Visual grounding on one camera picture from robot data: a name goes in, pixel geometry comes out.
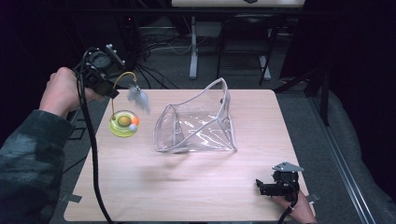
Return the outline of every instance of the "wooden table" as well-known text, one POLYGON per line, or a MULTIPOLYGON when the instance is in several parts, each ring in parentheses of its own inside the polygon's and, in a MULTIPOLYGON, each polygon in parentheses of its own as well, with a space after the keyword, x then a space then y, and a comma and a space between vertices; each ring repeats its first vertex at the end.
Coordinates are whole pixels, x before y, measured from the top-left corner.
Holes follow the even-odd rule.
MULTIPOLYGON (((96 134, 100 190, 108 213, 117 221, 267 221, 283 209, 261 196, 255 179, 273 183, 272 166, 298 165, 276 96, 268 90, 230 90, 236 153, 229 151, 164 154, 155 151, 153 130, 168 104, 184 102, 198 90, 146 90, 149 115, 126 99, 114 100, 117 110, 134 111, 137 133, 119 138, 108 129, 111 105, 96 134)), ((307 193, 303 174, 301 189, 307 193)), ((85 161, 64 213, 68 221, 105 220, 92 186, 91 153, 85 161)))

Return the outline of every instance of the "hand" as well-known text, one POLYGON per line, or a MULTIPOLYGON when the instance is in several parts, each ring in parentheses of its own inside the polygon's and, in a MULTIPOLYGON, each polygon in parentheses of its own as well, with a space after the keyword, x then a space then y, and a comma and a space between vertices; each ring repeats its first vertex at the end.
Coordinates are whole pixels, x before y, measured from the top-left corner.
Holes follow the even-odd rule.
MULTIPOLYGON (((291 204, 291 202, 286 201, 281 196, 273 196, 272 199, 276 203, 282 205, 285 209, 287 209, 291 204)), ((298 223, 317 223, 317 220, 312 213, 311 206, 309 206, 308 200, 301 191, 298 193, 298 202, 294 206, 294 210, 290 213, 290 216, 298 223)))
MULTIPOLYGON (((89 88, 85 89, 85 97, 87 101, 105 99, 89 88)), ((66 118, 68 112, 78 108, 79 99, 75 73, 68 68, 61 67, 50 76, 38 109, 66 118)))

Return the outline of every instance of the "wire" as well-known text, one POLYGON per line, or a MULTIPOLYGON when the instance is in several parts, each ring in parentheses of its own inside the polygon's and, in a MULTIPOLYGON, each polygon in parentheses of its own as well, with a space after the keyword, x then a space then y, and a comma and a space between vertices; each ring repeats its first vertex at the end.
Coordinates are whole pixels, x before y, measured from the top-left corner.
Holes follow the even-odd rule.
POLYGON ((182 39, 184 39, 184 37, 182 37, 180 35, 174 35, 171 38, 162 39, 161 41, 158 40, 158 37, 164 36, 164 34, 162 34, 162 35, 144 35, 142 37, 143 38, 142 45, 144 46, 142 54, 145 54, 144 56, 146 58, 148 58, 150 56, 149 51, 151 49, 156 49, 160 45, 167 45, 170 43, 180 42, 182 39))
POLYGON ((143 76, 143 78, 146 80, 146 82, 148 83, 148 88, 151 89, 151 84, 149 83, 148 78, 146 77, 145 74, 142 73, 142 71, 140 70, 138 64, 136 65, 136 69, 137 69, 137 71, 143 76))
POLYGON ((103 203, 102 195, 99 189, 99 162, 98 162, 98 149, 97 149, 97 142, 95 132, 92 126, 92 120, 90 116, 90 112, 88 110, 87 99, 85 98, 85 83, 84 83, 84 76, 82 75, 83 69, 85 68, 87 55, 91 52, 91 50, 96 50, 95 48, 89 48, 83 54, 81 58, 81 63, 78 72, 78 79, 77 79, 77 87, 78 87, 78 97, 80 102, 80 107, 82 113, 84 115, 85 122, 87 124, 88 134, 90 136, 91 147, 92 147, 92 166, 93 166, 93 189, 95 191, 96 199, 99 203, 99 207, 102 210, 103 215, 105 216, 108 223, 113 223, 111 220, 110 215, 108 214, 105 205, 103 203))
POLYGON ((164 76, 161 72, 153 69, 153 68, 149 68, 146 67, 144 65, 142 65, 141 63, 137 63, 136 64, 136 69, 142 74, 144 75, 144 73, 147 73, 148 75, 150 75, 157 83, 159 83, 161 85, 161 88, 165 88, 165 89, 170 89, 169 87, 167 87, 164 82, 165 80, 167 82, 169 82, 173 87, 175 87, 176 89, 178 89, 178 86, 176 86, 168 77, 164 76), (161 81, 155 77, 155 75, 160 76, 161 77, 161 81))
MULTIPOLYGON (((120 79, 122 79, 124 76, 126 76, 126 75, 131 75, 133 78, 134 78, 134 84, 137 86, 137 78, 136 78, 136 75, 133 73, 133 72, 124 72, 124 73, 122 73, 118 78, 117 78, 117 80, 114 82, 114 85, 113 85, 113 89, 115 90, 116 89, 116 87, 117 87, 117 83, 120 81, 120 79)), ((114 114, 115 114, 115 112, 114 112, 114 101, 113 101, 113 99, 111 99, 111 109, 112 109, 112 112, 113 112, 113 114, 111 115, 111 119, 113 119, 113 120, 115 120, 116 119, 116 117, 114 116, 114 114)))
POLYGON ((189 45, 188 47, 173 47, 170 44, 167 44, 167 45, 169 46, 169 48, 159 48, 159 49, 171 49, 174 53, 181 55, 181 54, 188 53, 190 51, 191 47, 192 47, 192 45, 189 45), (188 48, 188 49, 186 51, 183 51, 183 52, 178 52, 178 51, 175 50, 175 49, 185 49, 185 48, 188 48))
POLYGON ((191 29, 190 29, 189 23, 186 21, 186 18, 185 18, 184 16, 183 16, 183 20, 184 20, 184 22, 186 23, 187 29, 189 29, 190 35, 191 35, 191 34, 192 34, 192 31, 191 31, 191 29))
POLYGON ((281 179, 283 182, 287 183, 289 186, 291 186, 293 188, 293 202, 290 204, 290 206, 288 208, 285 209, 285 211, 283 212, 282 216, 279 218, 279 221, 277 222, 278 224, 282 224, 283 221, 285 220, 285 217, 290 214, 294 208, 294 206, 297 204, 298 202, 298 191, 291 183, 289 183, 289 181, 285 180, 285 179, 281 179))

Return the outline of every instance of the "table top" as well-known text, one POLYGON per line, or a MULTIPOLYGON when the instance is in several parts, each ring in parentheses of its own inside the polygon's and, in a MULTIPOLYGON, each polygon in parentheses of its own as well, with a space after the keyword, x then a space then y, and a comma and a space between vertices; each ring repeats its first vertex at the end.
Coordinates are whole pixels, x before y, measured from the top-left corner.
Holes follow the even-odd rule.
POLYGON ((173 7, 302 7, 305 0, 172 0, 173 7))
MULTIPOLYGON (((299 165, 273 91, 230 90, 237 152, 168 154, 155 151, 153 131, 168 104, 178 104, 199 90, 146 90, 151 112, 129 103, 127 91, 114 100, 117 110, 140 118, 137 133, 115 136, 108 128, 111 104, 97 136, 99 185, 107 212, 117 221, 268 221, 283 209, 262 196, 255 179, 274 183, 272 166, 299 165)), ((74 195, 64 213, 68 221, 106 220, 94 196, 92 155, 85 161, 74 195)), ((301 190, 307 193, 303 174, 301 190)))

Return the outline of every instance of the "clear plastic bag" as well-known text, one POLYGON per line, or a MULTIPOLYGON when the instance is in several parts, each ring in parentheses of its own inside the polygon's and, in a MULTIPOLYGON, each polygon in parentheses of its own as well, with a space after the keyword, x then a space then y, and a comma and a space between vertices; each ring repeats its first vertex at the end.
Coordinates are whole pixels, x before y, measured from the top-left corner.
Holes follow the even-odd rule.
POLYGON ((157 120, 154 146, 159 152, 235 151, 231 96, 223 78, 189 100, 168 105, 157 120))

